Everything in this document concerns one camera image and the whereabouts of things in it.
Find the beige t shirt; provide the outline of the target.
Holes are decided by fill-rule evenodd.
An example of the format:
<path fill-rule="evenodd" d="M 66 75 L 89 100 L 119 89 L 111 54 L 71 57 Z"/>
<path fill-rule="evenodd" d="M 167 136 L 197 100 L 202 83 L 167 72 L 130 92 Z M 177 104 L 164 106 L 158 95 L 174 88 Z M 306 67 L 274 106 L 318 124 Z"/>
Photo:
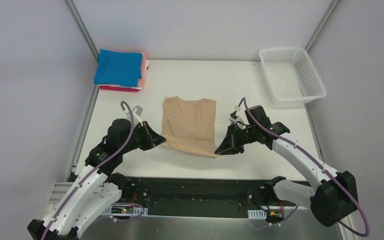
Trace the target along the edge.
<path fill-rule="evenodd" d="M 165 148 L 212 159 L 219 157 L 215 154 L 215 100 L 167 97 L 162 110 L 161 135 L 166 139 L 162 144 Z"/>

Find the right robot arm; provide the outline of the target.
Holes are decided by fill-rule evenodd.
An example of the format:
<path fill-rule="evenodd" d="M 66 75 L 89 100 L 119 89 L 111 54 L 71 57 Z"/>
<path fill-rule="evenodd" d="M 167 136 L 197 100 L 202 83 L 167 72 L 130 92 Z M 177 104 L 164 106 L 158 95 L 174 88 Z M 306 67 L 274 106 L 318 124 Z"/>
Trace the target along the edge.
<path fill-rule="evenodd" d="M 358 210 L 356 179 L 349 171 L 339 172 L 308 153 L 283 123 L 271 123 L 261 105 L 247 109 L 245 115 L 247 124 L 235 112 L 230 114 L 231 123 L 214 153 L 220 156 L 242 154 L 245 145 L 260 143 L 286 159 L 309 184 L 295 183 L 283 176 L 274 177 L 263 186 L 262 202 L 280 200 L 308 208 L 325 227 Z"/>

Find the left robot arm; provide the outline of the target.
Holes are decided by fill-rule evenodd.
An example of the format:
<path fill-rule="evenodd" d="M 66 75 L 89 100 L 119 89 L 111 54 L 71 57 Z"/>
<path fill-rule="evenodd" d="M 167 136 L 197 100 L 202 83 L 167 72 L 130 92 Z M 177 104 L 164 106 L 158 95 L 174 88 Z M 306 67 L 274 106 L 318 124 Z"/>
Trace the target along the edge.
<path fill-rule="evenodd" d="M 27 230 L 34 240 L 78 240 L 87 228 L 118 200 L 129 197 L 132 180 L 114 170 L 123 155 L 151 150 L 166 142 L 147 121 L 119 118 L 112 122 L 102 141 L 60 202 L 43 219 L 33 219 Z"/>

